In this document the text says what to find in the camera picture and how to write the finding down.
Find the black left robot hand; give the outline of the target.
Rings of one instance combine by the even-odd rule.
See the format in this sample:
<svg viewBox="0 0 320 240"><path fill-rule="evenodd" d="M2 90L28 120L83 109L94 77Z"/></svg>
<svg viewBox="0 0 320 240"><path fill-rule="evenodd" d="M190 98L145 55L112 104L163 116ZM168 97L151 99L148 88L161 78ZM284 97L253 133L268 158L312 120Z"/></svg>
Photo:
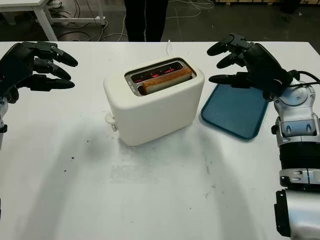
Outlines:
<svg viewBox="0 0 320 240"><path fill-rule="evenodd" d="M20 88L49 92L71 89L71 76L55 62L76 67L78 61L53 42L18 42L0 59L0 99L14 104Z"/></svg>

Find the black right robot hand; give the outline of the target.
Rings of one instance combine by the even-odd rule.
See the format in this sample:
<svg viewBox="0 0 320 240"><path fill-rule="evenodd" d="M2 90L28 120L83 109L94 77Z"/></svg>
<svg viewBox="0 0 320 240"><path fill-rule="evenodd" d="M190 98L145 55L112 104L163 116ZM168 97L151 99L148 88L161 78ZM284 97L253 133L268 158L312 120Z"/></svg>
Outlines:
<svg viewBox="0 0 320 240"><path fill-rule="evenodd" d="M267 102L281 97L287 89L297 89L301 83L293 83L299 73L286 71L276 58L260 43L248 42L244 36L230 33L207 50L209 56L225 52L229 55L220 60L216 67L223 69L231 65L246 67L246 72L220 74L209 77L208 81L220 85L229 85L238 89L255 88L262 91Z"/></svg>

